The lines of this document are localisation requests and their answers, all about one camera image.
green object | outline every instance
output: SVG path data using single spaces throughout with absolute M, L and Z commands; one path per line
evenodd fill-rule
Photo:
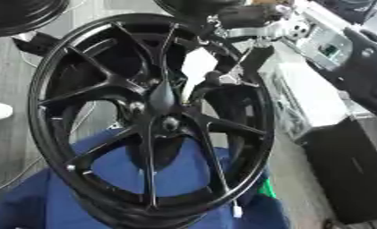
M 268 197 L 276 198 L 276 193 L 273 190 L 273 187 L 271 186 L 270 179 L 266 180 L 266 182 L 263 184 L 263 186 L 258 191 L 260 194 L 264 194 Z

blue cloth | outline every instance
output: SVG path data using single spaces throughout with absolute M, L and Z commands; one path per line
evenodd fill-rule
M 108 139 L 115 131 L 105 131 L 75 144 L 76 152 L 84 152 Z M 227 165 L 228 151 L 217 148 L 219 158 Z M 143 175 L 124 148 L 100 158 L 93 170 L 102 179 L 125 190 L 142 192 Z M 199 146 L 186 140 L 171 166 L 157 173 L 159 196 L 192 192 L 209 182 L 209 171 Z M 241 219 L 232 217 L 231 207 L 209 212 L 191 229 L 288 229 L 279 202 L 249 191 L 252 200 L 244 206 Z M 72 191 L 53 172 L 44 170 L 10 191 L 0 202 L 0 229 L 107 229 L 86 213 L 74 200 Z

cable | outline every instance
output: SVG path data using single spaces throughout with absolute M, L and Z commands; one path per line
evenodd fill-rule
M 66 14 L 68 12 L 76 10 L 76 9 L 80 8 L 81 6 L 85 5 L 87 2 L 88 2 L 88 0 L 82 0 L 79 4 L 66 9 L 62 14 Z
M 27 65 L 31 66 L 31 67 L 34 67 L 34 68 L 37 68 L 38 66 L 36 64 L 33 64 L 32 62 L 30 62 L 29 60 L 27 60 L 25 54 L 20 50 L 20 54 L 21 54 L 21 58 L 22 58 L 22 61 L 24 63 L 26 63 Z
M 371 229 L 376 229 L 376 227 L 374 226 L 374 223 L 372 221 L 369 221 L 368 225 L 369 225 L 369 227 L 371 227 Z
M 81 127 L 81 125 L 83 123 L 85 123 L 85 121 L 88 119 L 88 117 L 93 113 L 93 111 L 95 110 L 96 108 L 96 105 L 97 105 L 97 102 L 94 101 L 92 103 L 92 106 L 90 108 L 90 110 L 87 112 L 87 114 L 85 116 L 82 117 L 82 119 L 75 125 L 75 127 L 71 130 L 71 134 L 75 133 L 76 131 L 78 131 L 78 129 Z M 10 182 L 7 182 L 5 184 L 3 184 L 2 186 L 0 186 L 0 190 L 3 190 L 7 187 L 9 187 L 10 185 L 12 185 L 13 183 L 17 182 L 20 178 L 22 178 L 34 165 L 36 165 L 40 160 L 42 160 L 43 157 L 40 156 L 38 157 L 37 159 L 35 159 L 32 163 L 30 163 L 24 170 L 22 170 L 22 172 L 20 172 L 17 176 L 15 176 L 14 178 L 12 178 L 12 180 Z
M 96 101 L 94 101 L 93 103 L 92 103 L 92 106 L 90 107 L 90 110 L 86 113 L 86 115 L 85 116 L 83 116 L 82 117 L 82 119 L 80 120 L 80 122 L 78 123 L 78 124 L 76 124 L 75 125 L 75 127 L 73 127 L 73 129 L 71 130 L 71 134 L 73 134 L 73 133 L 75 133 L 79 128 L 80 128 L 80 126 L 83 124 L 83 123 L 85 123 L 85 121 L 88 119 L 88 117 L 90 116 L 90 115 L 92 115 L 92 112 L 95 110 L 95 108 L 96 108 Z
M 18 181 L 23 175 L 25 175 L 34 165 L 36 165 L 43 157 L 40 156 L 39 158 L 35 159 L 30 165 L 28 165 L 20 174 L 15 176 L 10 182 L 0 186 L 0 190 L 7 188 L 8 186 L 12 185 L 16 181 Z

rim lip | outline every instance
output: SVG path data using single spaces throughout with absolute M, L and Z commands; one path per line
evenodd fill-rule
M 24 25 L 0 28 L 0 38 L 30 32 L 48 25 L 62 15 L 70 4 L 70 0 L 59 0 L 58 3 L 54 4 L 56 6 L 50 7 L 53 9 L 46 10 L 42 15 L 37 16 L 40 14 L 39 12 L 36 13 L 37 15 L 32 15 L 31 20 L 27 19 L 28 23 Z
M 249 175 L 246 176 L 245 179 L 239 185 L 237 185 L 234 189 L 231 190 L 231 192 L 228 195 L 224 195 L 220 198 L 214 199 L 213 201 L 202 204 L 203 206 L 196 206 L 192 208 L 190 206 L 189 209 L 170 208 L 166 210 L 162 209 L 161 211 L 147 211 L 145 208 L 128 207 L 126 203 L 120 204 L 120 201 L 117 201 L 115 198 L 108 197 L 108 195 L 92 189 L 90 185 L 83 182 L 82 180 L 76 179 L 74 174 L 66 171 L 65 166 L 60 166 L 61 160 L 59 160 L 59 156 L 56 156 L 56 152 L 58 152 L 58 146 L 53 142 L 53 139 L 50 138 L 50 134 L 47 132 L 47 124 L 39 118 L 39 92 L 42 84 L 47 80 L 47 75 L 50 74 L 50 72 L 53 70 L 53 66 L 51 63 L 52 59 L 56 57 L 61 48 L 64 48 L 64 45 L 70 43 L 70 41 L 77 40 L 81 37 L 81 35 L 89 33 L 90 31 L 93 31 L 94 29 L 97 29 L 101 26 L 106 26 L 110 22 L 129 21 L 128 19 L 130 18 L 131 20 L 131 17 L 135 17 L 135 20 L 141 18 L 141 20 L 145 20 L 146 23 L 149 23 L 148 20 L 152 18 L 154 19 L 154 21 L 181 23 L 182 25 L 184 25 L 185 28 L 187 27 L 184 21 L 180 21 L 173 17 L 151 13 L 131 13 L 93 21 L 80 27 L 79 29 L 72 31 L 67 36 L 65 36 L 39 65 L 30 86 L 28 98 L 28 118 L 30 123 L 31 135 L 35 140 L 35 143 L 39 151 L 42 152 L 42 155 L 44 156 L 50 167 L 54 169 L 54 171 L 62 178 L 62 180 L 73 190 L 77 191 L 82 196 L 87 196 L 94 199 L 99 204 L 112 206 L 121 211 L 129 211 L 133 214 L 158 217 L 191 216 L 205 213 L 213 208 L 220 207 L 228 203 L 229 201 L 236 199 L 237 197 L 241 196 L 246 191 L 248 191 L 258 180 L 259 176 L 261 175 L 261 172 L 266 166 L 267 160 L 270 155 L 270 150 L 274 141 L 274 116 L 271 98 L 269 92 L 266 90 L 266 87 L 264 86 L 261 77 L 257 73 L 255 73 L 253 77 L 261 84 L 261 86 L 257 90 L 260 91 L 258 94 L 261 95 L 261 100 L 263 100 L 262 107 L 264 109 L 264 112 L 268 114 L 267 116 L 263 117 L 265 129 L 267 129 L 267 134 L 264 136 L 264 141 L 262 142 L 262 145 L 259 151 L 257 152 L 257 154 L 260 157 L 260 160 L 256 163 L 257 165 L 253 168 L 253 170 L 250 173 L 248 173 Z

wheel rim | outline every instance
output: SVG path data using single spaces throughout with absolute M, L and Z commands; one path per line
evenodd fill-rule
M 245 77 L 249 81 L 256 81 L 259 84 L 257 88 L 203 84 L 194 91 L 189 106 L 178 102 L 178 83 L 184 81 L 184 76 L 180 77 L 166 55 L 160 54 L 168 54 L 178 47 L 184 47 L 185 51 L 196 48 L 193 38 L 197 31 L 198 28 L 177 19 L 154 14 L 127 14 L 94 21 L 65 37 L 45 58 L 35 74 L 30 87 L 29 117 L 32 135 L 39 150 L 69 186 L 107 213 L 113 211 L 109 214 L 132 214 L 155 220 L 158 224 L 154 223 L 153 228 L 160 228 L 159 225 L 167 220 L 168 223 L 178 225 L 184 219 L 189 219 L 183 224 L 187 225 L 201 214 L 246 192 L 256 182 L 266 164 L 273 142 L 273 113 L 268 91 L 256 74 L 247 74 Z M 154 49 L 143 40 L 161 42 L 158 49 Z M 136 71 L 127 77 L 120 77 L 121 73 L 109 69 L 98 59 L 98 54 L 113 49 L 115 42 L 129 44 L 141 60 Z M 209 49 L 219 59 L 218 68 L 221 72 L 231 69 L 240 58 L 232 46 L 217 38 L 213 38 Z M 85 79 L 77 89 L 64 89 L 66 86 L 59 80 L 60 76 L 71 65 L 78 64 L 88 65 L 99 76 L 99 80 Z M 151 86 L 148 82 L 153 78 L 159 80 L 159 84 Z M 231 98 L 232 94 L 242 100 L 242 104 L 234 106 L 236 109 L 225 107 L 219 102 L 220 98 Z M 167 97 L 174 102 L 162 99 Z M 222 118 L 201 113 L 198 107 L 204 99 L 214 106 Z M 131 125 L 110 141 L 78 157 L 68 144 L 69 128 L 66 127 L 63 115 L 68 108 L 81 108 L 81 104 L 92 100 L 110 101 L 119 112 L 128 110 L 130 114 L 123 118 Z M 250 113 L 255 118 L 247 117 L 243 111 L 241 116 L 244 114 L 245 118 L 239 122 L 244 123 L 228 120 L 235 119 L 232 116 L 239 116 L 236 110 L 245 110 L 248 106 L 252 108 Z M 181 126 L 178 131 L 173 131 L 175 135 L 172 136 L 164 133 L 163 124 L 168 118 L 176 119 Z M 239 151 L 234 154 L 239 157 L 236 157 L 228 171 L 223 170 L 215 156 L 210 131 L 227 132 L 230 148 Z M 167 163 L 153 154 L 155 133 L 157 136 L 167 136 L 170 140 L 177 135 L 198 141 L 211 171 L 209 186 L 181 196 L 158 197 L 155 193 L 154 173 L 156 169 L 167 166 Z M 141 152 L 139 159 L 143 162 L 141 166 L 145 172 L 143 194 L 115 187 L 91 171 L 91 164 L 96 159 L 111 149 L 126 145 L 134 145 Z

